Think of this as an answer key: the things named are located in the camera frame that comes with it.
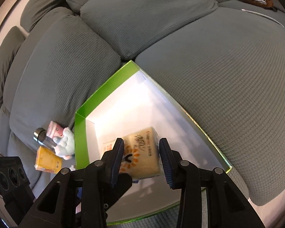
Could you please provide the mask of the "grey fabric sofa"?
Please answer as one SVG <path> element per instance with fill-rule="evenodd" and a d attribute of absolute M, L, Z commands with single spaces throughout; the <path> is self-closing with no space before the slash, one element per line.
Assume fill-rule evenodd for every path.
<path fill-rule="evenodd" d="M 128 60 L 160 84 L 234 168 L 266 227 L 285 217 L 285 12 L 236 0 L 29 0 L 0 45 L 0 154 L 31 188 L 35 127 L 72 126 Z"/>

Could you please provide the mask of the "green white cardboard box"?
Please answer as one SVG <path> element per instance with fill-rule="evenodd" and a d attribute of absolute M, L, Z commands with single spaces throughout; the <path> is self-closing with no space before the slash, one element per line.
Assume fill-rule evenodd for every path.
<path fill-rule="evenodd" d="M 79 169 L 99 160 L 119 137 L 153 127 L 171 149 L 197 167 L 232 166 L 194 119 L 138 65 L 130 61 L 106 81 L 75 114 L 75 160 Z M 139 180 L 108 210 L 108 225 L 133 222 L 179 203 L 164 176 Z"/>

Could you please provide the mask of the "clear bottle steel cap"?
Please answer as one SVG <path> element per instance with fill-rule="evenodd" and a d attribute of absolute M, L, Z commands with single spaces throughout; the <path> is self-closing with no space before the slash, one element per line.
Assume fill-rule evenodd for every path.
<path fill-rule="evenodd" d="M 52 151 L 56 147 L 56 143 L 47 136 L 47 131 L 43 128 L 37 128 L 34 132 L 34 140 L 39 143 L 41 146 L 44 146 Z"/>

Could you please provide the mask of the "white blue plush toy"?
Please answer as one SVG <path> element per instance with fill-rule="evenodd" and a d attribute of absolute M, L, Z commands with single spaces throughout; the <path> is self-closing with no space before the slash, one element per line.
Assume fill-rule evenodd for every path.
<path fill-rule="evenodd" d="M 55 136 L 53 141 L 56 143 L 55 154 L 64 160 L 70 160 L 75 154 L 74 134 L 67 127 L 63 130 L 63 137 Z"/>

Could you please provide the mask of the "beige tissue pack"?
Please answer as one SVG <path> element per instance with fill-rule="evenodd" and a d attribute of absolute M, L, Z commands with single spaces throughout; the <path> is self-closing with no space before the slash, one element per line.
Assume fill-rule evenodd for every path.
<path fill-rule="evenodd" d="M 162 174 L 158 134 L 153 127 L 124 136 L 124 152 L 119 172 L 133 180 L 148 179 Z"/>

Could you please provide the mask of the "pink gum jar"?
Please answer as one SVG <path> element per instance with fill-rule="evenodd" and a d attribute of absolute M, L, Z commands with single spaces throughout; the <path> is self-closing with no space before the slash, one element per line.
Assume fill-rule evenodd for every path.
<path fill-rule="evenodd" d="M 62 138 L 63 137 L 64 128 L 62 128 L 59 124 L 54 121 L 51 121 L 47 128 L 47 137 L 54 139 L 55 137 Z"/>

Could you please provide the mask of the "yellow paper food cup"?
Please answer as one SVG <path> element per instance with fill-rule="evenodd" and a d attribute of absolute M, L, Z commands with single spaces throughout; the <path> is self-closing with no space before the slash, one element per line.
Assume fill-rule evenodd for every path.
<path fill-rule="evenodd" d="M 62 169 L 62 159 L 50 149 L 40 146 L 36 153 L 35 169 L 57 174 Z"/>

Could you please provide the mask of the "blue tissue pack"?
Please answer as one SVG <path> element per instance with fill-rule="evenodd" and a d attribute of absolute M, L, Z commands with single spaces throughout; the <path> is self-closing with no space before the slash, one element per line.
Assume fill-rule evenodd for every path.
<path fill-rule="evenodd" d="M 79 199 L 82 198 L 82 188 L 81 188 L 81 187 L 78 187 L 78 188 L 77 188 L 77 197 L 78 197 Z"/>

